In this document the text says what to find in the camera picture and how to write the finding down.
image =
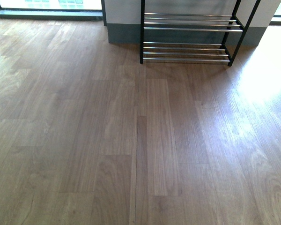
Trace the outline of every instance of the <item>wood grain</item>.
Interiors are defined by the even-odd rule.
[[[188,224],[224,224],[209,164],[180,164],[179,166],[181,195]]]
[[[94,193],[60,193],[50,224],[71,225],[77,223],[88,225]]]
[[[94,190],[100,145],[104,135],[104,118],[110,100],[109,81],[93,81],[83,108],[73,151],[69,156],[61,192]]]
[[[186,68],[172,67],[168,76],[171,117],[180,163],[209,163]]]
[[[177,150],[165,79],[147,80],[147,137],[149,195],[178,196]]]
[[[90,224],[128,224],[130,156],[102,156],[98,166]]]
[[[147,118],[138,117],[136,168],[136,225],[148,225],[148,148]]]
[[[140,65],[102,22],[0,19],[0,225],[281,224],[278,37]]]
[[[190,222],[186,221],[183,197],[149,197],[149,224],[186,225]]]
[[[202,132],[206,141],[214,185],[225,224],[260,225],[258,208],[253,200],[230,140],[226,134],[229,123],[219,113],[216,102],[196,102]]]
[[[112,82],[101,154],[131,155],[136,139],[134,121],[137,120],[134,113],[134,89],[134,82],[131,81]]]

